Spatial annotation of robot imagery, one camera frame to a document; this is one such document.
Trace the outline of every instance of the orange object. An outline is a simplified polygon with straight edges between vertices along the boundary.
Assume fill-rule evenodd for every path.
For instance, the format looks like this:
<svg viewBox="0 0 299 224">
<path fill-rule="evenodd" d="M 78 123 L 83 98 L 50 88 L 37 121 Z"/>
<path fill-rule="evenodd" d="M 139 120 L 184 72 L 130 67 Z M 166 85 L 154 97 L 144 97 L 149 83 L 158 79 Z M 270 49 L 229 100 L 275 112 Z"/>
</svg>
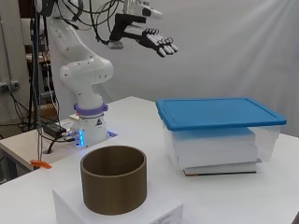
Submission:
<svg viewBox="0 0 299 224">
<path fill-rule="evenodd" d="M 38 167 L 44 167 L 46 169 L 50 169 L 52 168 L 52 166 L 48 163 L 46 163 L 45 161 L 30 161 L 30 163 L 33 165 L 33 166 L 38 166 Z"/>
</svg>

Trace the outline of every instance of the brown cylinder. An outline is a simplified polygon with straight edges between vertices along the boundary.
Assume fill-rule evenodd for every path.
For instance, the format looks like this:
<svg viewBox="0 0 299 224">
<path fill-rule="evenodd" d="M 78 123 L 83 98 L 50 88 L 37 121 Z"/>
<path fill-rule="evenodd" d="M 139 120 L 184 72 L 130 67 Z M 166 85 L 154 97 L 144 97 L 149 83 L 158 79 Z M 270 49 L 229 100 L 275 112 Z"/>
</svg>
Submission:
<svg viewBox="0 0 299 224">
<path fill-rule="evenodd" d="M 81 160 L 85 205 L 102 215 L 120 215 L 147 198 L 147 157 L 133 147 L 102 147 Z"/>
</svg>

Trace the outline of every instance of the purple ring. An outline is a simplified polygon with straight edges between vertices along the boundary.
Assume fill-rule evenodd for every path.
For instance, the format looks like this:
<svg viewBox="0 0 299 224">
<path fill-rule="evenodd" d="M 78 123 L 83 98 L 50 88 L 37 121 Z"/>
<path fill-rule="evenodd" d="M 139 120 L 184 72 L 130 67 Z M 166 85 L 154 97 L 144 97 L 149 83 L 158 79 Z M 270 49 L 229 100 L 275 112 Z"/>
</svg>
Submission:
<svg viewBox="0 0 299 224">
<path fill-rule="evenodd" d="M 79 115 L 83 116 L 92 116 L 92 115 L 98 115 L 105 111 L 108 111 L 108 105 L 102 104 L 100 107 L 95 109 L 81 109 L 78 104 L 74 105 L 74 109 L 77 110 L 77 113 Z"/>
</svg>

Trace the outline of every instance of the white container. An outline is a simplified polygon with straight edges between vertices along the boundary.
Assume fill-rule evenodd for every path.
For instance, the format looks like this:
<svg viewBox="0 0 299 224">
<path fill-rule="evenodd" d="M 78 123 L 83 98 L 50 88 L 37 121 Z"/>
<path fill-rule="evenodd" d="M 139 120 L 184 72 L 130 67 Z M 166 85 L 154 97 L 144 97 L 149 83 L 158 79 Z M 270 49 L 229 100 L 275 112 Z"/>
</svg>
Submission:
<svg viewBox="0 0 299 224">
<path fill-rule="evenodd" d="M 269 161 L 279 133 L 280 125 L 182 132 L 171 132 L 164 126 L 164 142 L 172 162 L 183 170 Z"/>
<path fill-rule="evenodd" d="M 162 99 L 165 145 L 181 170 L 268 161 L 287 120 L 250 98 Z"/>
</svg>

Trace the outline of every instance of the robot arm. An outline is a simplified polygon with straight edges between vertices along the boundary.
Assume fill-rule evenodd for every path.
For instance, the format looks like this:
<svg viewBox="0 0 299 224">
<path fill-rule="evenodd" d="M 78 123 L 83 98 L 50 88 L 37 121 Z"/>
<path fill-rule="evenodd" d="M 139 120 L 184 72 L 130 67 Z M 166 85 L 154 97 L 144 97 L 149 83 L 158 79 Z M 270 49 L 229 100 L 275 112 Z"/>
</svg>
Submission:
<svg viewBox="0 0 299 224">
<path fill-rule="evenodd" d="M 113 66 L 109 60 L 89 49 L 76 33 L 78 27 L 72 21 L 79 20 L 82 12 L 86 12 L 83 1 L 67 1 L 36 0 L 36 10 L 43 16 L 50 17 L 50 35 L 58 50 L 70 62 L 61 68 L 60 79 L 78 98 L 75 109 L 79 120 L 72 127 L 77 135 L 76 145 L 90 147 L 107 139 L 107 126 L 104 121 L 107 106 L 102 97 L 93 91 L 93 85 L 112 78 Z M 133 22 L 146 23 L 145 16 L 158 18 L 162 15 L 150 8 L 149 3 L 149 0 L 124 1 L 124 14 L 116 14 L 115 25 L 107 41 L 109 47 L 116 48 L 122 38 L 131 38 L 146 48 L 154 49 L 161 57 L 178 51 L 173 40 L 163 38 L 157 30 L 142 30 L 137 27 L 139 33 L 142 31 L 141 34 L 129 31 Z"/>
</svg>

